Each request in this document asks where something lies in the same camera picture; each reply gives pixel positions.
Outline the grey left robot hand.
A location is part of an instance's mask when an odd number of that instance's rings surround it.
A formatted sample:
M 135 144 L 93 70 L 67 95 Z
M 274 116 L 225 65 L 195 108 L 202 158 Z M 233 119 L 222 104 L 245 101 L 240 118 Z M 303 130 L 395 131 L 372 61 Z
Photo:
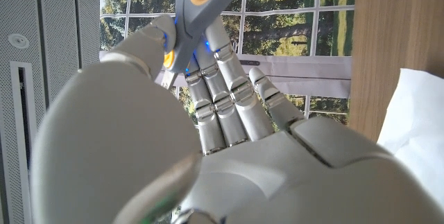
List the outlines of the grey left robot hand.
M 179 43 L 161 16 L 80 69 L 32 152 L 36 223 L 442 223 L 443 209 L 382 147 L 302 112 L 257 68 L 244 72 L 220 19 L 201 32 L 195 127 L 155 82 Z

